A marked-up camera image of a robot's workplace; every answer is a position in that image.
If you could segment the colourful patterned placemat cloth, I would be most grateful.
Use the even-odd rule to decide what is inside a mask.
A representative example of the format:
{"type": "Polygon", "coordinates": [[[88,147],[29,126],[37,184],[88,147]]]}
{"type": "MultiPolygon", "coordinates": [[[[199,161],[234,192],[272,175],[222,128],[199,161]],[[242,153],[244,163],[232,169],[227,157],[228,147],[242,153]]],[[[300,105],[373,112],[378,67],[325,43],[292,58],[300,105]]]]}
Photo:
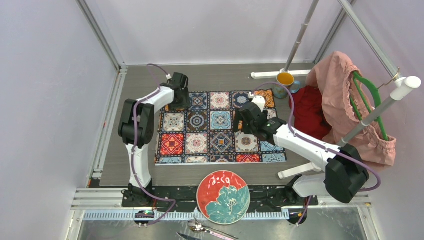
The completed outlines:
{"type": "Polygon", "coordinates": [[[190,107],[160,110],[156,165],[207,165],[286,162],[286,151],[257,137],[234,132],[236,109],[250,91],[189,93],[190,107]]]}

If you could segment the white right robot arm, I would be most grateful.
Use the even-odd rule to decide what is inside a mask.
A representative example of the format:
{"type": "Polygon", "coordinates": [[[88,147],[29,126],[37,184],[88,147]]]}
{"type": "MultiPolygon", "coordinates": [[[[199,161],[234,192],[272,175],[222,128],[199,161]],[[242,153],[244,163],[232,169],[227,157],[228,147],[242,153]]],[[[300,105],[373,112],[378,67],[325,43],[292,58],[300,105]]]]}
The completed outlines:
{"type": "Polygon", "coordinates": [[[265,109],[248,102],[235,110],[234,132],[254,135],[262,142],[290,150],[307,159],[321,174],[295,173],[286,186],[286,200],[298,205],[307,197],[329,195],[343,204],[352,201],[370,175],[355,147],[340,147],[296,132],[278,118],[268,118],[265,109]]]}

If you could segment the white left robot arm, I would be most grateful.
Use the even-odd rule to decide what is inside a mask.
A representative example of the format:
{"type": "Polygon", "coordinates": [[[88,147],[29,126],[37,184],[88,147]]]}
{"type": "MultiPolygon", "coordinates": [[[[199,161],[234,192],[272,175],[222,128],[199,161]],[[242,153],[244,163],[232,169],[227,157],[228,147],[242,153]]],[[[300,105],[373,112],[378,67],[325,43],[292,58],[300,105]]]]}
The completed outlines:
{"type": "Polygon", "coordinates": [[[118,125],[118,135],[127,149],[130,163],[128,188],[122,191],[122,206],[147,207],[155,196],[149,170],[149,144],[155,130],[155,115],[164,107],[188,109],[189,78],[175,72],[152,93],[139,99],[127,99],[118,125]]]}

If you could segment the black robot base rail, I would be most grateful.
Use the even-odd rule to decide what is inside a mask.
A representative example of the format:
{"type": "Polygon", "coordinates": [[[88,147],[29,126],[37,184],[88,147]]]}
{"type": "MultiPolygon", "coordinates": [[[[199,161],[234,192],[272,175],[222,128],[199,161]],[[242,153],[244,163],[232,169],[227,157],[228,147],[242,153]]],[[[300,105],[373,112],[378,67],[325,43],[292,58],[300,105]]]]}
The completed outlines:
{"type": "MultiPolygon", "coordinates": [[[[274,213],[282,207],[302,209],[307,203],[307,198],[296,197],[289,193],[284,185],[249,185],[250,205],[248,213],[274,213]]],[[[120,191],[122,206],[124,208],[152,207],[160,212],[165,212],[170,206],[169,199],[176,200],[172,212],[192,212],[197,203],[197,186],[149,186],[147,190],[164,201],[154,199],[144,193],[140,188],[129,185],[128,189],[120,191]]]]}

